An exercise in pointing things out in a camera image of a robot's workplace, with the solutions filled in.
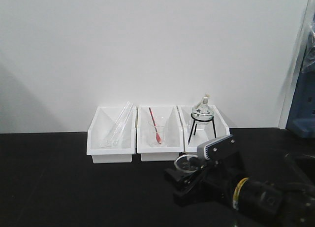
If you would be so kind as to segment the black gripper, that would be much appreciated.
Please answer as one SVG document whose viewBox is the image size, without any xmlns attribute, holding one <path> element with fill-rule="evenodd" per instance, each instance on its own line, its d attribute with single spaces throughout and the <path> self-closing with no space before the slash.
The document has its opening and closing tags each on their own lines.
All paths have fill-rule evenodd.
<svg viewBox="0 0 315 227">
<path fill-rule="evenodd" d="M 178 206 L 200 202 L 234 202 L 239 188 L 249 180 L 240 152 L 234 152 L 217 161 L 203 161 L 194 155 L 189 159 L 196 172 L 185 173 L 166 168 L 165 179 L 176 188 L 185 188 L 173 193 Z"/>
</svg>

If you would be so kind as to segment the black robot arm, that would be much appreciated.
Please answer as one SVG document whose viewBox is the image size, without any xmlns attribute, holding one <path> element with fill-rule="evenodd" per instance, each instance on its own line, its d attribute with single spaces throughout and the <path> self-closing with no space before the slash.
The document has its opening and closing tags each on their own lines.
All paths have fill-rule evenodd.
<svg viewBox="0 0 315 227">
<path fill-rule="evenodd" d="M 283 187 L 248 176 L 239 152 L 214 159 L 185 154 L 164 170 L 175 187 L 179 206 L 218 202 L 237 213 L 273 227 L 313 227 L 315 188 L 302 183 Z"/>
</svg>

